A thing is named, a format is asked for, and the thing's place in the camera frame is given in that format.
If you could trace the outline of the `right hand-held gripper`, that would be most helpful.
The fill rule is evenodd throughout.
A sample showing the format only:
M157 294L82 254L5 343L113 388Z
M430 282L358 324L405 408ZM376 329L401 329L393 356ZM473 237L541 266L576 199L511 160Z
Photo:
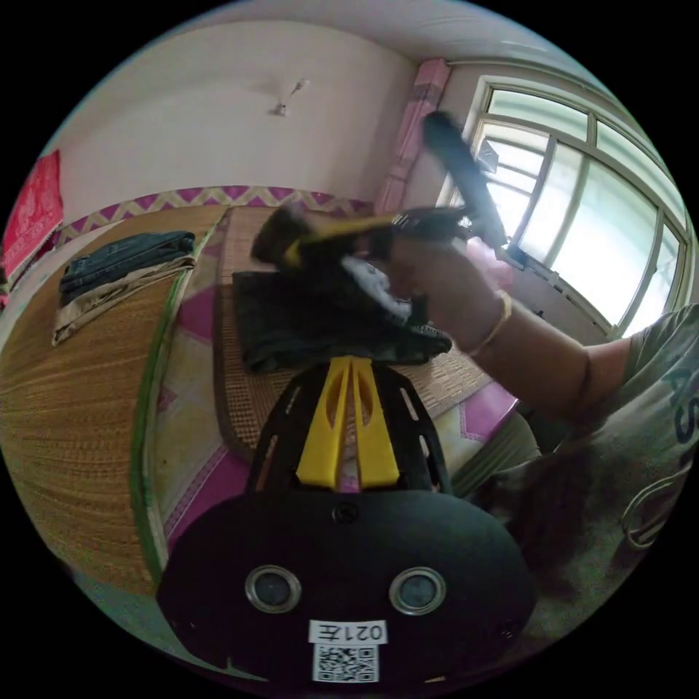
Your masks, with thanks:
M450 242L466 239L462 208L417 208L401 213L316 221L292 208L275 210L262 224L250 257L278 269L305 269L365 253L388 261L398 238Z

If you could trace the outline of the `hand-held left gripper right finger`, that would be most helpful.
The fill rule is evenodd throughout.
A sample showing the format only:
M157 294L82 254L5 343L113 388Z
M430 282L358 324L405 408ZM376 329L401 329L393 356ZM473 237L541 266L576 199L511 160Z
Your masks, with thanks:
M352 359L355 447L361 489L395 486L400 473L369 359Z

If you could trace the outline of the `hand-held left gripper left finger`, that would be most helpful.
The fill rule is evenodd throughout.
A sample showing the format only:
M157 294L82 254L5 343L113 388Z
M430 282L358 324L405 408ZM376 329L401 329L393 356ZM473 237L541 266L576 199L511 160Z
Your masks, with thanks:
M339 483L351 374L349 357L330 362L296 469L303 486L336 487Z

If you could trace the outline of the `person's right hand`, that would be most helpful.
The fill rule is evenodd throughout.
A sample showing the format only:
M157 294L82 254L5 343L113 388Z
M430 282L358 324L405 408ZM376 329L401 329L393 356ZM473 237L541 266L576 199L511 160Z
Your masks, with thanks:
M512 315L509 295L496 288L461 244L399 238L391 247L387 276L396 296L424 300L429 322L472 358Z

